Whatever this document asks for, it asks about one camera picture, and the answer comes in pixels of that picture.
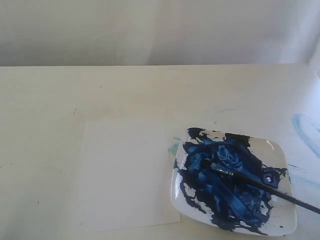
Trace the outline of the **black paintbrush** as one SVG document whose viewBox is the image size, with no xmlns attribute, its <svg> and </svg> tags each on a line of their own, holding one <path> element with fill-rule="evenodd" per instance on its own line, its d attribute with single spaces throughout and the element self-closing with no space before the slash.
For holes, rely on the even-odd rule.
<svg viewBox="0 0 320 240">
<path fill-rule="evenodd" d="M 235 181 L 238 181 L 238 182 L 243 182 L 243 183 L 246 183 L 248 185 L 251 185 L 253 187 L 256 187 L 260 190 L 263 190 L 265 192 L 268 192 L 269 194 L 271 195 L 275 195 L 281 199 L 284 199 L 288 202 L 291 202 L 295 205 L 298 205 L 302 208 L 305 208 L 307 210 L 310 210 L 314 213 L 317 213 L 319 214 L 320 213 L 320 209 L 309 204 L 309 203 L 306 203 L 306 202 L 303 202 L 301 200 L 298 200 L 296 199 L 295 197 L 293 196 L 289 196 L 279 190 L 276 190 L 268 185 L 265 185 L 255 179 L 252 179 L 250 177 L 248 177 L 247 175 L 241 173 L 241 172 L 238 172 L 238 171 L 232 171 L 232 170 L 229 170 L 227 168 L 223 168 L 222 166 L 219 166 L 217 163 L 213 162 L 213 161 L 210 161 L 208 159 L 202 159 L 201 160 L 201 163 L 202 165 L 207 168 L 207 169 L 211 169 L 221 175 L 225 175 L 225 176 L 230 176 L 232 177 Z"/>
</svg>

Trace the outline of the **white paper sheet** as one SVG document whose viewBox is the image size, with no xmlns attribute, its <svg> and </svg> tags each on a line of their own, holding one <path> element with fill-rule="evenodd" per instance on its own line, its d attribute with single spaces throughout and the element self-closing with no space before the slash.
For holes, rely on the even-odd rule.
<svg viewBox="0 0 320 240">
<path fill-rule="evenodd" d="M 165 130 L 155 119 L 88 122 L 72 223 L 86 232 L 175 223 Z"/>
</svg>

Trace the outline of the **white square plate blue paint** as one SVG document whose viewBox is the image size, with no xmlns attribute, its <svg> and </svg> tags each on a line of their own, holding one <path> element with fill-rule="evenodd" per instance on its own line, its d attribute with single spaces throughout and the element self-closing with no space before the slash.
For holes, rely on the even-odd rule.
<svg viewBox="0 0 320 240">
<path fill-rule="evenodd" d="M 171 202 L 182 214 L 223 230 L 279 237 L 297 227 L 293 203 L 205 167 L 241 172 L 292 196 L 287 161 L 275 142 L 204 128 L 188 128 L 173 163 Z"/>
</svg>

